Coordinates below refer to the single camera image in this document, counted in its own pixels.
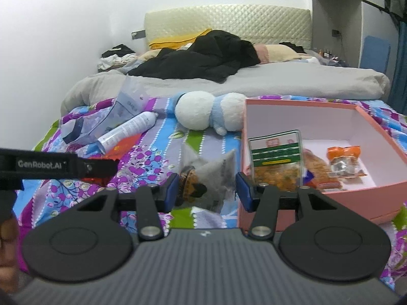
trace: white aerosol can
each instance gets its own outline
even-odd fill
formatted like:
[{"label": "white aerosol can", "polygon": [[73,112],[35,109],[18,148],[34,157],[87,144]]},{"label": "white aerosol can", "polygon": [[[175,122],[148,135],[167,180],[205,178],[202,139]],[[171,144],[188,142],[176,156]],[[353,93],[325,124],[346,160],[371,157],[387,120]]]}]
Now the white aerosol can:
[{"label": "white aerosol can", "polygon": [[154,126],[158,113],[145,111],[117,126],[110,132],[98,138],[97,145],[103,154],[108,153],[121,140],[139,133],[143,133]]}]

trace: finger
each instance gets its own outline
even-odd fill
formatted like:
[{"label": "finger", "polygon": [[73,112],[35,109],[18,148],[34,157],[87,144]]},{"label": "finger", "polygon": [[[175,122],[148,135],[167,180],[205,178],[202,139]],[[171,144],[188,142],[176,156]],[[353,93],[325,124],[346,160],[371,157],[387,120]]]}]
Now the finger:
[{"label": "finger", "polygon": [[17,266],[17,240],[3,241],[0,248],[0,267]]},{"label": "finger", "polygon": [[0,226],[0,239],[12,241],[18,236],[18,222],[15,216],[4,221]]},{"label": "finger", "polygon": [[0,268],[0,288],[7,293],[14,293],[18,289],[17,267]]}]

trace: pink box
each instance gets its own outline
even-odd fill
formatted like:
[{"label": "pink box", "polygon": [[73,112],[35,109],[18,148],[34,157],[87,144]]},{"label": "pink box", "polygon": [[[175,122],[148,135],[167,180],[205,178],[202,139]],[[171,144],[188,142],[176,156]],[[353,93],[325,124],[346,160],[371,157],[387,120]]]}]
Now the pink box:
[{"label": "pink box", "polygon": [[[407,199],[407,156],[362,108],[356,105],[247,99],[242,131],[241,168],[250,167],[248,138],[300,130],[304,148],[325,159],[328,147],[359,145],[367,176],[344,183],[346,191],[327,193],[361,216],[381,224],[399,212]],[[238,226],[248,230],[253,213],[241,203]],[[279,211],[277,230],[294,222],[294,212]]]}]

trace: headboard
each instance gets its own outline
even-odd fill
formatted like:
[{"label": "headboard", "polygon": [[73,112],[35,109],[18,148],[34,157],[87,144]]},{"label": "headboard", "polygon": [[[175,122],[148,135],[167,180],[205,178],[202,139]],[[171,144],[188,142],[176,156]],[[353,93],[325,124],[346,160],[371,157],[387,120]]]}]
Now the headboard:
[{"label": "headboard", "polygon": [[156,38],[222,29],[252,43],[289,41],[311,47],[311,12],[281,6],[215,4],[148,12],[147,42]]}]

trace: white stuffed animal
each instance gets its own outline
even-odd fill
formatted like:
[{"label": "white stuffed animal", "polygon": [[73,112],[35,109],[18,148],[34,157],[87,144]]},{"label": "white stuffed animal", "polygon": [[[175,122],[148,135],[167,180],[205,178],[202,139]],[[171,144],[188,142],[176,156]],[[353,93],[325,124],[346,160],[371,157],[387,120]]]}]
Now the white stuffed animal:
[{"label": "white stuffed animal", "polygon": [[246,97],[228,93],[215,97],[204,91],[179,94],[175,97],[174,113],[182,126],[190,130],[204,130],[211,126],[219,135],[243,128]]}]

